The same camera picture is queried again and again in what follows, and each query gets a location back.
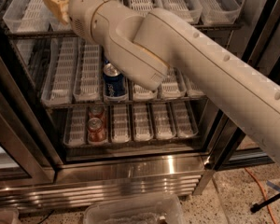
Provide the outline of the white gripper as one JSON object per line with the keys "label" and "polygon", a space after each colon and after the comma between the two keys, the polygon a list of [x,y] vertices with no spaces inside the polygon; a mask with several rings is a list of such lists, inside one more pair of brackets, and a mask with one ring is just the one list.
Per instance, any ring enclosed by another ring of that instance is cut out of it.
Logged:
{"label": "white gripper", "polygon": [[110,27],[111,14],[102,9],[115,0],[43,0],[45,6],[63,25],[69,23],[80,37],[96,45],[115,45]]}

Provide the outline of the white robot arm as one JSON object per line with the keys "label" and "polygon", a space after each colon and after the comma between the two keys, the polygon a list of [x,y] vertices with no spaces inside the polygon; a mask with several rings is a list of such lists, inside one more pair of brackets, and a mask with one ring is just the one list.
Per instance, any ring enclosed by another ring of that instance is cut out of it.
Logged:
{"label": "white robot arm", "polygon": [[118,0],[43,0],[78,36],[139,86],[156,90],[179,69],[280,166],[280,86],[175,14],[146,16]]}

